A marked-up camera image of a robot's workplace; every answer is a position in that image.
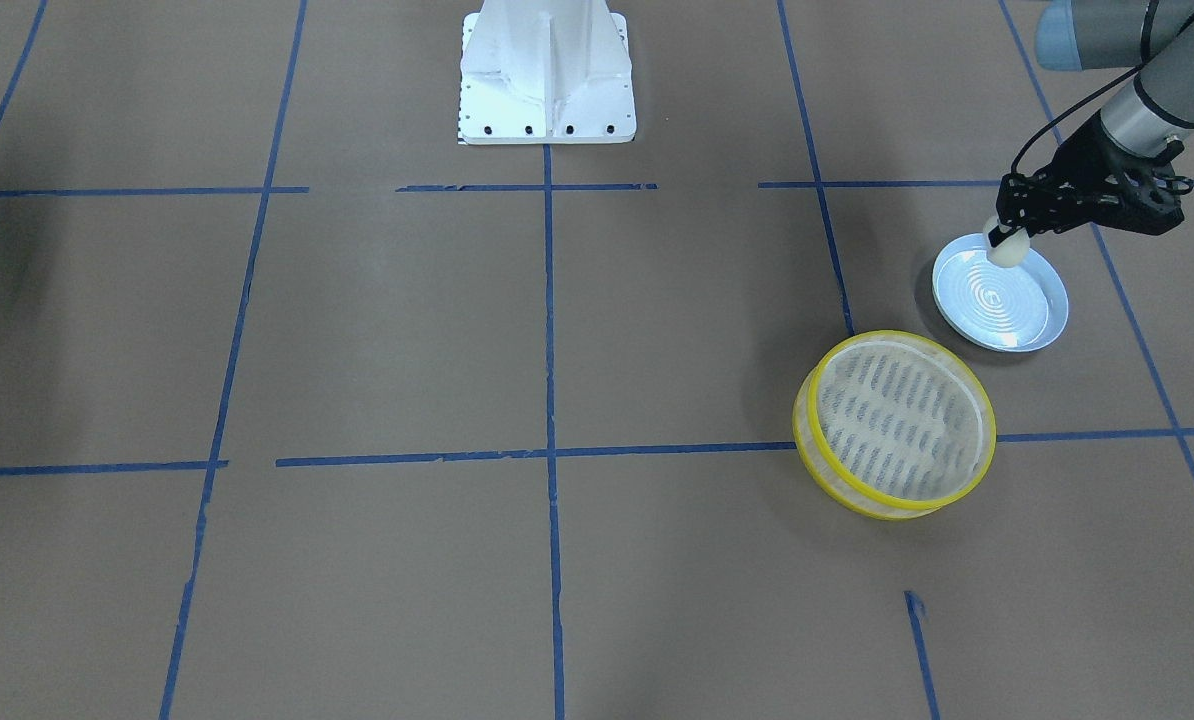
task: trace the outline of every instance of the yellow rim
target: yellow rim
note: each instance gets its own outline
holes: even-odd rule
[[[858,479],[856,475],[854,475],[851,470],[845,468],[843,462],[841,462],[839,457],[833,454],[833,448],[829,445],[829,441],[824,436],[824,427],[821,426],[820,417],[818,416],[818,398],[820,396],[821,369],[826,368],[829,362],[832,361],[833,357],[838,356],[841,351],[844,351],[848,347],[856,345],[856,343],[869,340],[870,338],[886,337],[886,336],[890,337],[899,336],[907,338],[909,340],[917,341],[918,345],[925,345],[927,347],[930,347],[937,353],[949,357],[949,359],[953,359],[953,363],[958,365],[958,368],[961,368],[964,373],[966,373],[966,379],[967,381],[970,381],[971,388],[974,392],[977,392],[978,395],[980,395],[980,399],[984,401],[984,418],[986,420],[985,432],[989,433],[987,451],[984,457],[984,464],[981,464],[980,470],[975,473],[975,476],[971,478],[971,482],[966,484],[966,487],[962,487],[958,492],[953,493],[953,496],[941,497],[937,498],[937,500],[907,500],[907,498],[903,497],[886,496],[886,493],[876,488],[873,488],[869,484],[863,482],[863,480]],[[830,468],[833,468],[835,473],[838,474],[841,479],[845,480],[845,484],[849,484],[850,487],[855,488],[860,496],[867,497],[868,500],[880,501],[881,505],[886,505],[890,507],[898,507],[900,510],[934,510],[936,507],[942,507],[944,505],[949,505],[949,503],[959,500],[959,498],[965,497],[966,493],[974,490],[975,486],[980,484],[980,480],[984,479],[984,475],[989,470],[989,466],[993,463],[993,455],[996,453],[996,413],[993,412],[993,402],[989,400],[989,393],[984,389],[984,386],[981,386],[980,380],[977,379],[975,374],[972,373],[971,368],[962,362],[961,357],[953,355],[952,352],[946,350],[946,347],[940,346],[938,343],[936,341],[930,341],[927,340],[927,338],[923,338],[918,334],[907,333],[903,331],[873,331],[855,337],[850,337],[847,338],[847,340],[838,343],[838,346],[833,347],[833,350],[830,350],[829,353],[824,356],[824,359],[820,361],[820,364],[816,367],[816,370],[813,370],[813,373],[810,374],[806,381],[810,383],[810,392],[806,398],[806,413],[810,420],[808,424],[811,425],[811,436],[813,437],[813,439],[816,439],[816,447],[818,448],[818,451],[820,451],[820,455],[824,457],[825,461],[827,461]],[[795,430],[798,425],[795,423],[793,424],[793,427],[794,427],[794,433],[798,433],[798,431]],[[798,448],[802,447],[804,443],[798,442]],[[811,462],[807,461],[806,464],[807,468],[812,468]],[[816,480],[817,482],[820,484],[820,486],[825,486],[824,480],[818,478],[813,468],[811,469],[811,474],[816,475]],[[831,491],[830,488],[825,487],[825,490],[829,491],[830,496],[838,497],[838,493]]]
[[[811,383],[811,375],[807,375],[806,382],[802,382],[802,388],[799,392],[806,390],[808,383]],[[798,442],[798,455],[801,455],[802,464],[806,466],[806,469],[811,473],[811,476],[816,479],[817,486],[820,486],[820,488],[823,488],[829,497],[833,498],[833,500],[845,506],[847,510],[856,511],[858,512],[858,515],[864,515],[867,516],[867,518],[873,518],[875,521],[910,521],[912,518],[921,517],[919,515],[913,515],[913,516],[905,516],[905,518],[896,518],[893,515],[880,515],[879,512],[864,510],[863,507],[860,507],[858,505],[856,505],[856,503],[850,501],[849,498],[842,496],[838,491],[836,491],[833,484],[831,484],[829,479],[826,479],[823,474],[820,474],[820,472],[816,468],[816,461],[811,459],[811,454],[806,450],[807,443],[806,438],[802,437],[802,427],[801,423],[799,423],[798,411],[795,410],[795,405],[793,410],[793,439]]]

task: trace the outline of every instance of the blue-tinted plate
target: blue-tinted plate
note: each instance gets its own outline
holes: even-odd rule
[[[935,304],[966,340],[999,352],[1048,346],[1067,324],[1067,290],[1035,250],[999,267],[987,258],[984,233],[949,242],[935,259]]]

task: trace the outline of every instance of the white mesh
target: white mesh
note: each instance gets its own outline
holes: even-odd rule
[[[833,467],[820,455],[816,448],[816,442],[811,439],[811,424],[810,414],[806,407],[807,393],[802,392],[798,395],[798,405],[794,406],[793,418],[798,424],[798,442],[806,443],[804,450],[806,454],[804,459],[807,460],[811,469],[816,474],[816,478],[820,479],[821,484],[827,486],[825,490],[835,493],[836,497],[842,501],[847,501],[848,505],[854,506],[854,509],[863,510],[866,512],[872,512],[873,515],[881,515],[882,518],[893,519],[911,519],[919,518],[922,515],[929,515],[934,510],[901,510],[898,507],[892,507],[890,505],[882,505],[880,501],[872,500],[870,498],[863,496],[854,487],[850,487],[845,480],[841,479]]]
[[[858,341],[831,357],[821,369],[816,407],[841,463],[868,486],[904,500],[954,496],[975,479],[993,443],[984,398],[966,370],[903,336]],[[833,479],[826,462],[824,468]],[[850,500],[866,500],[839,485]]]

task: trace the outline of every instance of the mesh strainer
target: mesh strainer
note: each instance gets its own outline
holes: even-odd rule
[[[872,518],[919,518],[975,487],[993,461],[984,386],[918,336],[879,331],[833,347],[793,410],[802,461],[825,491]]]

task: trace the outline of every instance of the yellow container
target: yellow container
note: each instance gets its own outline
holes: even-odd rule
[[[841,343],[810,374],[793,406],[793,437],[841,505],[906,521],[975,488],[993,462],[996,419],[955,355],[878,331]]]

